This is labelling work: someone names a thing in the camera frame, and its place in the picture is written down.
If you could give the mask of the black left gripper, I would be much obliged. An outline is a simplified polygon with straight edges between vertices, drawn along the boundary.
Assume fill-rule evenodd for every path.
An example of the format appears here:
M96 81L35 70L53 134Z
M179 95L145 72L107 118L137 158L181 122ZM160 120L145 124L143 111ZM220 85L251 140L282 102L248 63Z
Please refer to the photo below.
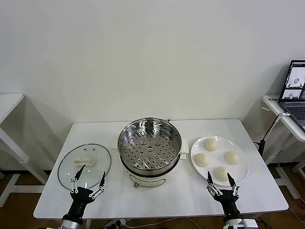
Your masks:
M83 221L86 206L93 202L101 193L104 192L105 176L106 172L103 173L102 179L98 185L97 190L94 192L90 189L78 187L77 182L83 172L85 165L75 174L74 178L71 179L71 191L72 204L67 214L62 217L62 220L69 221Z

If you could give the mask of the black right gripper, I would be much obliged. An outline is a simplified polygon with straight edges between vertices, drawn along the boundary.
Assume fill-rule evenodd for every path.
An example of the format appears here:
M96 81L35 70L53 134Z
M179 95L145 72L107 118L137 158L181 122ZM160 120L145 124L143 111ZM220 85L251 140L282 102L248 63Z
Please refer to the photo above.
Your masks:
M236 206L236 201L239 199L239 186L236 185L233 177L227 173L229 184L232 190L218 189L213 182L212 176L209 171L207 171L207 190L211 196L215 196L215 200L218 201L224 211L225 216L239 216L240 211Z

